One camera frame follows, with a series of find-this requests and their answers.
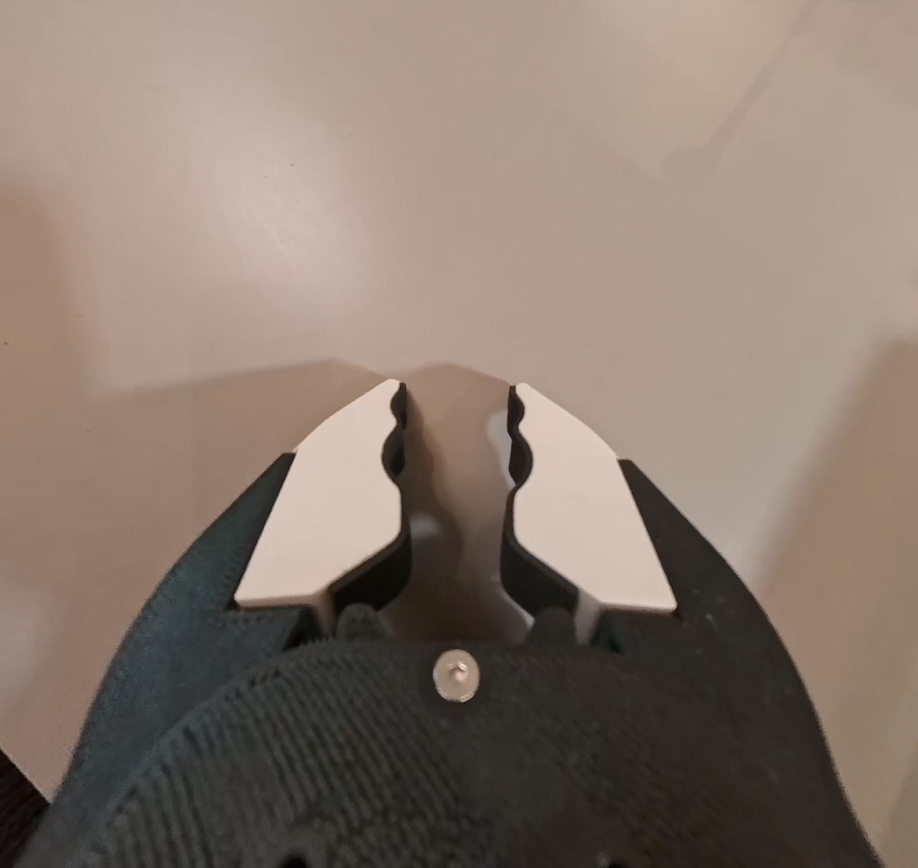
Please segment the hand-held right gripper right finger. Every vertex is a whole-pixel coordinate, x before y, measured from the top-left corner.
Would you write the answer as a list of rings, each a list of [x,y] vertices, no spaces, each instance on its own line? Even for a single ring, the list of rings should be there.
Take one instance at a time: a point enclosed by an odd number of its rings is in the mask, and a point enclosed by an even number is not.
[[[499,583],[525,622],[559,610],[588,644],[607,614],[674,620],[674,589],[615,450],[527,383],[509,390],[507,432]]]

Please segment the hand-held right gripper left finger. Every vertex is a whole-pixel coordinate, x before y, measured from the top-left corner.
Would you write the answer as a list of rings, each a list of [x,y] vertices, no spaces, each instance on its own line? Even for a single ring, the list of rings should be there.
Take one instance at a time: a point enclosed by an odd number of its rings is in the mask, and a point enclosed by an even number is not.
[[[403,592],[406,426],[407,387],[387,379],[300,442],[236,588],[238,608],[305,608],[330,635],[346,607],[380,611]]]

